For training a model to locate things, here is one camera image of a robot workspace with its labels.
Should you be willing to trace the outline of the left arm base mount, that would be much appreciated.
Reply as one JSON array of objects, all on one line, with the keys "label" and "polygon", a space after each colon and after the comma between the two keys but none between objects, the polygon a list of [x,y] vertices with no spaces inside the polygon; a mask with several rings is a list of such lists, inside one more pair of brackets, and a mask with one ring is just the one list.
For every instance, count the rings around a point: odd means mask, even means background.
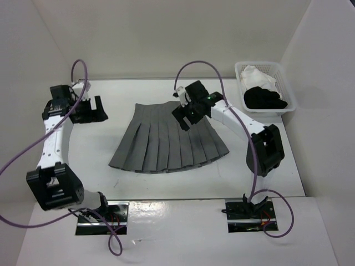
[{"label": "left arm base mount", "polygon": [[[126,235],[128,227],[128,201],[108,201],[108,211],[100,215],[112,227],[117,235]],[[75,214],[77,217],[77,225],[75,230],[76,236],[103,236],[109,235],[110,230],[104,221],[96,214],[84,211]]]}]

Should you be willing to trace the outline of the grey pleated skirt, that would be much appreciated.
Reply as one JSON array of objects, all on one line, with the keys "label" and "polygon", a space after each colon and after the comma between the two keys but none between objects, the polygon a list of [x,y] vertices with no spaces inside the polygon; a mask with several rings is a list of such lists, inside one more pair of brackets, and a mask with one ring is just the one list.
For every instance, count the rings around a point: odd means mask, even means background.
[{"label": "grey pleated skirt", "polygon": [[204,117],[184,131],[172,115],[177,101],[136,104],[134,115],[109,162],[112,168],[138,173],[185,171],[210,164],[229,150]]}]

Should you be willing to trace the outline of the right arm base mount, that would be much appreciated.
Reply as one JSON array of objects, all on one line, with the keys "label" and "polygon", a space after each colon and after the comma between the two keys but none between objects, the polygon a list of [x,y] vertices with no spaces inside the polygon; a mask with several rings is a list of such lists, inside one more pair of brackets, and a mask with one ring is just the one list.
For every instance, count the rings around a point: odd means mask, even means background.
[{"label": "right arm base mount", "polygon": [[229,233],[278,231],[276,214],[271,199],[258,207],[253,214],[249,214],[242,198],[226,199],[221,210],[226,216]]}]

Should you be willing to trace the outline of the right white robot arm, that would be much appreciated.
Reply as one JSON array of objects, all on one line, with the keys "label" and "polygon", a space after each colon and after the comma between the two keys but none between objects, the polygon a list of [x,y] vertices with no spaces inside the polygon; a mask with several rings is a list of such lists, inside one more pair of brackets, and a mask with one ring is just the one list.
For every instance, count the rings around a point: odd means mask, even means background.
[{"label": "right white robot arm", "polygon": [[252,119],[232,106],[224,93],[209,93],[199,80],[186,87],[175,86],[173,96],[179,99],[180,105],[172,114],[184,131],[209,117],[247,141],[246,164],[252,173],[252,185],[249,195],[243,195],[243,212],[250,218],[257,217],[267,201],[263,179],[285,158],[279,128]]}]

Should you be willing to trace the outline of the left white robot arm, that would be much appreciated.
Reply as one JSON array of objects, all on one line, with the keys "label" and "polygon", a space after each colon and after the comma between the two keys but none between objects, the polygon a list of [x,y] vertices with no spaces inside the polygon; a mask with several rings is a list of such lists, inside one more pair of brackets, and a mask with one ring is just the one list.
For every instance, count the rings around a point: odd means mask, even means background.
[{"label": "left white robot arm", "polygon": [[83,81],[50,87],[52,99],[42,112],[45,131],[50,135],[44,140],[36,169],[27,172],[26,181],[42,210],[85,208],[102,222],[110,216],[106,197],[85,190],[68,159],[73,126],[108,119],[99,96],[94,98],[97,108],[92,109],[89,88],[90,83]]}]

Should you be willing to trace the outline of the black skirt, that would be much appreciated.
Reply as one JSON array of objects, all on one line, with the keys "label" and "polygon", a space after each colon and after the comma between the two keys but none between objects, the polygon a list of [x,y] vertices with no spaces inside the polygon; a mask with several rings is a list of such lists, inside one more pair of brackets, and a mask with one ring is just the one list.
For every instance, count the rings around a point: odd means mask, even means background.
[{"label": "black skirt", "polygon": [[259,86],[248,89],[244,93],[244,102],[249,109],[285,109],[288,106],[278,92]]}]

